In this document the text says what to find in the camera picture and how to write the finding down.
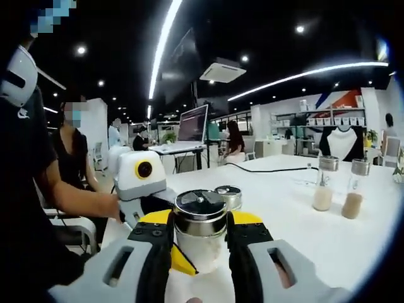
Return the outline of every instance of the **glass bottle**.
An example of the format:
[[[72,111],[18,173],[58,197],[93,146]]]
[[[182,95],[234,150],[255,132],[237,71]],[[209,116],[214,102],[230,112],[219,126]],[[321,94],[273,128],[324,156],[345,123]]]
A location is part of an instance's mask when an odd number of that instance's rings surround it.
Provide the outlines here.
[[[348,219],[355,219],[363,201],[364,179],[369,175],[371,164],[368,161],[352,160],[351,176],[348,183],[348,194],[341,214]]]
[[[338,171],[339,163],[338,157],[319,157],[316,192],[312,205],[315,210],[326,211],[330,208],[333,198],[333,178],[335,172]]]

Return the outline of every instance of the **air conditioner unit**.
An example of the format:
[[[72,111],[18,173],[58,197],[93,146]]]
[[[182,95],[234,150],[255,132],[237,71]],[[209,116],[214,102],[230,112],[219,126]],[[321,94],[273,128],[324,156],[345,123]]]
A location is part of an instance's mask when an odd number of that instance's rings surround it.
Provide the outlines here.
[[[229,83],[246,73],[240,64],[223,58],[216,58],[206,71],[200,76],[200,80]]]

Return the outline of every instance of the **chair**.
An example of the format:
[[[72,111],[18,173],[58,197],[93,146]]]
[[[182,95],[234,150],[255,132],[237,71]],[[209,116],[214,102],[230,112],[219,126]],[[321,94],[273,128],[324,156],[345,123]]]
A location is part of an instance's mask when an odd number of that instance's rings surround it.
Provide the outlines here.
[[[95,144],[95,148],[93,150],[93,162],[95,171],[101,172],[102,176],[105,177],[101,147],[102,142],[98,142]]]
[[[246,161],[255,159],[255,140],[253,137],[244,138],[244,152],[246,153]]]
[[[383,156],[383,166],[397,167],[398,156],[400,154],[401,140],[397,137],[386,138],[386,151]]]
[[[44,213],[58,231],[58,234],[61,235],[59,240],[61,240],[66,246],[81,246],[85,251],[87,251],[87,244],[90,243],[90,254],[92,256],[96,254],[98,244],[96,240],[97,231],[95,224],[90,219],[83,217],[63,218],[66,214],[62,211],[58,211],[54,208],[47,208],[44,195],[40,192],[35,181],[34,184]]]

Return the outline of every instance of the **white wall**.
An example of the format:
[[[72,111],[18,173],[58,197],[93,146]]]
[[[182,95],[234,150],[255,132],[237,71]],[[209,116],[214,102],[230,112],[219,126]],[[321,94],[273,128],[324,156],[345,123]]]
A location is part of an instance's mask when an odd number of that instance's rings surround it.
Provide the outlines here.
[[[103,169],[108,159],[107,109],[108,106],[101,98],[87,101],[88,110],[81,113],[81,126],[79,131],[87,137],[88,154],[92,163],[93,149],[98,142],[102,143]]]

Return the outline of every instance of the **white powder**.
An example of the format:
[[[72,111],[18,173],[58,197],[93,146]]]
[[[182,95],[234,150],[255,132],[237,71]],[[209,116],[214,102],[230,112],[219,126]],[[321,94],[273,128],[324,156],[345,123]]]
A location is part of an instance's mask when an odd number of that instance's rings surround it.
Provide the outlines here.
[[[217,237],[195,237],[177,232],[177,244],[200,273],[211,273],[225,244],[224,232]]]
[[[328,210],[331,206],[333,191],[324,186],[318,186],[314,193],[313,208],[319,211]]]

